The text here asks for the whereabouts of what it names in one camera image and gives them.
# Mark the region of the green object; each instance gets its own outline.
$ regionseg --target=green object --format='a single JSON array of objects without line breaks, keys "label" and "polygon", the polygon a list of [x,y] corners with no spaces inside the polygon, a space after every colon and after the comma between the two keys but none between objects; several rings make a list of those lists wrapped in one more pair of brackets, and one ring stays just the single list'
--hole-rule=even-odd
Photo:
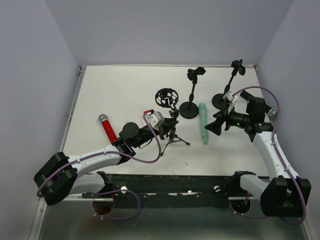
[{"label": "green object", "polygon": [[201,119],[201,134],[202,134],[202,141],[203,144],[208,144],[208,130],[205,129],[207,125],[207,107],[205,103],[199,104],[199,114]]}]

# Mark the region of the gray floor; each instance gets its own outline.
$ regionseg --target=gray floor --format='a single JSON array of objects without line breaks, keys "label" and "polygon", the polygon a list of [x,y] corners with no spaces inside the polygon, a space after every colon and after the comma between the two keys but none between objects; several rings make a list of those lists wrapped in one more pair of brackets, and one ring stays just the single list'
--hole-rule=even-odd
[{"label": "gray floor", "polygon": [[[306,240],[303,226],[278,218],[248,219],[229,208],[144,209],[127,221],[94,217],[88,201],[63,201],[46,209],[41,240]],[[114,216],[131,214],[118,210]]]}]

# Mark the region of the microphone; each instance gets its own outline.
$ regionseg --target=microphone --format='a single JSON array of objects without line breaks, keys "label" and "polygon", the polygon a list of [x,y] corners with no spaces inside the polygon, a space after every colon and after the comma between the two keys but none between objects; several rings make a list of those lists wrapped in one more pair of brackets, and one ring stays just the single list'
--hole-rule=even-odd
[{"label": "microphone", "polygon": [[110,143],[113,143],[117,140],[117,136],[112,129],[112,126],[110,125],[110,122],[108,120],[108,116],[105,114],[101,114],[98,118],[99,122],[102,124],[104,131],[106,135],[108,136]]},{"label": "microphone", "polygon": [[205,129],[207,125],[207,107],[205,103],[199,104],[199,114],[201,119],[201,134],[202,134],[202,141],[203,144],[208,144],[208,130]]}]

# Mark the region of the cable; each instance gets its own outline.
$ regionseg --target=cable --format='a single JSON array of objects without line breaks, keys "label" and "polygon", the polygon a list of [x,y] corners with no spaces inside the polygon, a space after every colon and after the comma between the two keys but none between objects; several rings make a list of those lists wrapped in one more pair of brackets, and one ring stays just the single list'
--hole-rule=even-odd
[{"label": "cable", "polygon": [[125,220],[129,220],[129,219],[133,219],[134,217],[136,217],[137,215],[139,215],[140,213],[140,199],[138,197],[138,195],[134,192],[134,191],[131,191],[131,190],[121,190],[121,189],[118,189],[118,190],[113,190],[113,191],[107,191],[107,192],[100,192],[100,193],[93,193],[94,196],[102,196],[102,195],[107,195],[107,194],[114,194],[114,193],[119,193],[119,192],[128,192],[128,193],[131,193],[135,196],[136,200],[137,200],[137,209],[135,211],[135,213],[131,216],[126,216],[126,217],[112,217],[112,216],[105,216],[105,215],[99,215],[97,214],[96,212],[96,207],[93,206],[93,211],[94,211],[94,217],[95,216],[99,216],[102,219],[109,219],[109,220],[117,220],[117,221],[125,221]]},{"label": "cable", "polygon": [[248,218],[248,219],[266,219],[266,218],[268,218],[267,216],[250,216],[250,215],[244,215],[243,213],[237,212],[237,211],[232,207],[231,201],[229,201],[229,206],[230,206],[232,212],[233,212],[235,215],[239,215],[239,216],[244,217],[244,218]]},{"label": "cable", "polygon": [[277,154],[277,156],[279,157],[280,159],[280,162],[281,164],[283,165],[283,167],[286,169],[286,172],[288,173],[288,175],[290,176],[290,178],[292,179],[293,181],[293,184],[294,186],[296,187],[296,190],[299,194],[299,197],[300,197],[300,200],[301,200],[301,204],[302,204],[302,216],[300,218],[299,221],[297,222],[291,222],[291,221],[287,221],[285,220],[284,218],[282,218],[286,223],[290,224],[290,225],[300,225],[304,222],[304,220],[306,219],[306,215],[307,215],[307,208],[306,208],[306,202],[305,202],[305,199],[304,199],[304,196],[303,196],[303,193],[297,183],[297,180],[295,179],[295,177],[292,175],[292,173],[290,172],[290,170],[288,169],[288,166],[287,164],[285,163],[283,157],[281,156],[281,153],[278,149],[278,146],[276,144],[276,141],[275,141],[275,134],[276,134],[276,131],[277,131],[277,128],[278,128],[278,123],[279,123],[279,120],[280,120],[280,117],[281,117],[281,109],[280,109],[280,103],[277,99],[277,97],[267,88],[265,87],[262,87],[262,86],[247,86],[245,88],[242,88],[240,89],[239,91],[236,91],[233,96],[241,93],[242,91],[244,90],[247,90],[247,89],[262,89],[262,90],[265,90],[267,91],[268,93],[270,93],[272,95],[272,97],[274,98],[275,102],[276,102],[276,105],[277,105],[277,108],[278,108],[278,117],[277,117],[277,120],[276,120],[276,123],[275,123],[275,126],[274,126],[274,129],[272,131],[272,135],[271,135],[271,138],[272,138],[272,142],[274,143],[273,144],[273,147],[274,147],[274,150]]},{"label": "cable", "polygon": [[[149,127],[152,135],[154,136],[155,140],[156,140],[156,143],[158,145],[158,156],[155,158],[155,160],[152,160],[152,161],[146,161],[146,160],[142,160],[142,159],[139,159],[139,158],[136,158],[136,157],[133,157],[133,156],[130,156],[126,153],[123,153],[123,152],[119,152],[119,151],[101,151],[101,152],[97,152],[97,153],[94,153],[94,154],[91,154],[91,155],[88,155],[88,156],[84,156],[82,158],[79,159],[79,161],[84,161],[84,160],[87,160],[87,159],[90,159],[90,158],[93,158],[93,157],[96,157],[96,156],[100,156],[100,155],[106,155],[106,154],[119,154],[121,156],[124,156],[124,157],[127,157],[127,158],[130,158],[130,159],[133,159],[135,161],[138,161],[140,163],[144,163],[144,164],[153,164],[155,163],[156,161],[159,160],[159,158],[161,157],[161,146],[160,146],[160,141],[157,137],[157,134],[155,133],[153,127],[150,125],[150,123],[148,122],[148,120],[146,119],[146,115],[147,113],[144,112],[143,113],[143,120],[145,121],[146,125]],[[52,173],[42,184],[41,186],[39,187],[39,189],[36,191],[36,195],[38,197],[41,197],[42,194],[41,194],[41,191],[43,190],[43,188],[46,186],[46,184],[51,180],[53,179],[60,171],[64,170],[66,167],[72,165],[72,164],[75,164],[77,162],[77,160],[74,160],[74,161],[71,161],[71,162],[68,162],[67,164],[63,165],[62,167],[58,168],[54,173]]]},{"label": "cable", "polygon": [[144,145],[143,147],[139,146],[139,149],[144,149],[146,146],[148,146],[152,142],[152,140],[153,139],[151,138],[151,140],[146,145]]}]

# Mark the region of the white table surface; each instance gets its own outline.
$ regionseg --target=white table surface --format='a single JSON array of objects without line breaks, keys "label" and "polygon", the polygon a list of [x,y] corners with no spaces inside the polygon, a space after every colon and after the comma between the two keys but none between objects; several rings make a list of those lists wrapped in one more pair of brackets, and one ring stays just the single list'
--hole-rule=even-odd
[{"label": "white table surface", "polygon": [[[79,155],[101,149],[110,144],[98,122],[100,114],[106,114],[118,135],[127,122],[145,125],[143,111],[154,109],[164,117],[170,117],[168,109],[155,103],[159,89],[172,88],[179,94],[180,104],[188,100],[192,82],[187,78],[188,66],[88,66],[85,71],[73,118],[66,137],[64,153]],[[232,68],[205,67],[206,73],[198,77],[194,103],[205,103],[208,123],[214,120],[218,110],[211,104],[212,97],[221,93],[228,83]],[[245,76],[237,75],[232,84],[233,92],[247,86],[258,86],[254,68],[247,68]],[[249,92],[261,97],[259,89]],[[236,112],[246,113],[247,101],[239,97]],[[200,117],[184,119],[179,116],[176,133],[190,142],[170,144],[163,157],[153,164],[129,160],[118,166],[105,167],[109,174],[157,174],[157,175],[208,175],[230,176],[235,171],[252,171],[267,176],[264,162],[243,129],[231,127],[220,136],[209,132],[208,145],[204,145],[200,130]],[[161,141],[162,148],[167,140]],[[158,155],[156,141],[144,149],[135,149],[136,157],[153,160]]]}]

